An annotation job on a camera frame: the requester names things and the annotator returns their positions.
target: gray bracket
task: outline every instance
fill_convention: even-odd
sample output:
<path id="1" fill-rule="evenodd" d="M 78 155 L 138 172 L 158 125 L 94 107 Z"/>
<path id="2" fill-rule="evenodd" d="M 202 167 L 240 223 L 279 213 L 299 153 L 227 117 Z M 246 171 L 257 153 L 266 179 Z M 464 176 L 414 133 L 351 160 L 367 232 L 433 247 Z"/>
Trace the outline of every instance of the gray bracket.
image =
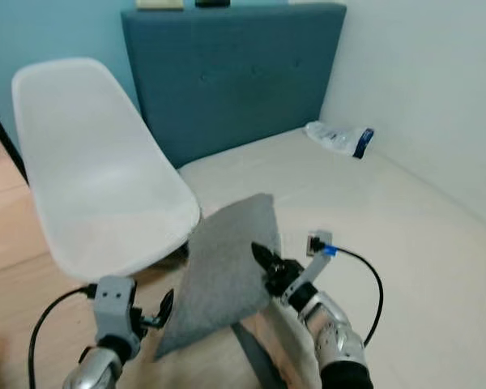
<path id="1" fill-rule="evenodd" d="M 318 237 L 322 242 L 327 245 L 331 244 L 332 235 L 327 231 L 315 231 L 308 236 L 308 242 L 311 237 Z M 306 250 L 308 255 L 311 255 L 309 248 Z M 325 254 L 322 250 L 314 253 L 313 260 L 309 266 L 301 273 L 295 281 L 293 281 L 290 286 L 286 288 L 283 295 L 281 296 L 281 304 L 288 306 L 288 300 L 290 297 L 298 290 L 300 286 L 307 282 L 313 283 L 317 276 L 324 270 L 324 267 L 331 261 L 331 256 Z"/>
<path id="2" fill-rule="evenodd" d="M 106 276 L 99 280 L 94 299 L 96 342 L 105 336 L 117 336 L 131 347 L 130 359 L 140 350 L 140 339 L 131 327 L 130 310 L 135 282 L 131 278 Z"/>

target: yellow object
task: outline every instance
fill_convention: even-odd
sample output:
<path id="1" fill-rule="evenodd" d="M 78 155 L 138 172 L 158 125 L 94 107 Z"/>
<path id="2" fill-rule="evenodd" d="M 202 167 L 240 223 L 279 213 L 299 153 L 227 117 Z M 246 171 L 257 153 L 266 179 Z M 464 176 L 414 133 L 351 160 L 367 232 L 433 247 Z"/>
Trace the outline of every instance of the yellow object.
<path id="1" fill-rule="evenodd" d="M 183 0 L 136 0 L 137 8 L 142 10 L 183 10 Z"/>

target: tufted headboard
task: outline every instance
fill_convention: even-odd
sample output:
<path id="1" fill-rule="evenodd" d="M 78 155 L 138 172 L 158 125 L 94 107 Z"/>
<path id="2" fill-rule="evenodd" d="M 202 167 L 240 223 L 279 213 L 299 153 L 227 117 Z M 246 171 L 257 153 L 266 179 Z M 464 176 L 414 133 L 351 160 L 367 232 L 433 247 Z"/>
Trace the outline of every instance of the tufted headboard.
<path id="1" fill-rule="evenodd" d="M 130 11 L 144 121 L 175 167 L 318 118 L 346 7 Z"/>

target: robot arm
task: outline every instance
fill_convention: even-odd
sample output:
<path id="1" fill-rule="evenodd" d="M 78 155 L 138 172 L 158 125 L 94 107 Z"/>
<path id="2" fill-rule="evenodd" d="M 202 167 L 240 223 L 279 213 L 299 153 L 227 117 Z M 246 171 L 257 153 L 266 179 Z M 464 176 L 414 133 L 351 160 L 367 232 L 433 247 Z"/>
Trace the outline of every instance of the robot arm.
<path id="1" fill-rule="evenodd" d="M 154 318 L 133 307 L 136 283 L 125 277 L 101 278 L 93 303 L 97 345 L 84 349 L 78 366 L 70 372 L 63 389 L 114 389 L 124 364 L 135 358 L 147 329 L 162 328 L 171 314 L 173 290 L 160 303 Z"/>
<path id="2" fill-rule="evenodd" d="M 323 389 L 372 389 L 362 339 L 353 331 L 343 310 L 313 281 L 329 263 L 332 254 L 317 247 L 330 235 L 309 237 L 312 263 L 304 269 L 297 261 L 281 259 L 266 247 L 252 244 L 257 262 L 266 270 L 266 288 L 272 296 L 292 306 L 313 337 Z"/>

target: white wall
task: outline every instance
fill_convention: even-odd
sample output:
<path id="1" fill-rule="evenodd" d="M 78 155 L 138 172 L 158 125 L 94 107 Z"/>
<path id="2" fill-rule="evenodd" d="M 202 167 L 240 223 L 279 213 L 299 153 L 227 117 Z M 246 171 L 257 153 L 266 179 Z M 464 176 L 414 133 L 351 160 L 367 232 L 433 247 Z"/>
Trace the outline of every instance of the white wall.
<path id="1" fill-rule="evenodd" d="M 486 0 L 347 0 L 322 120 L 486 221 Z"/>

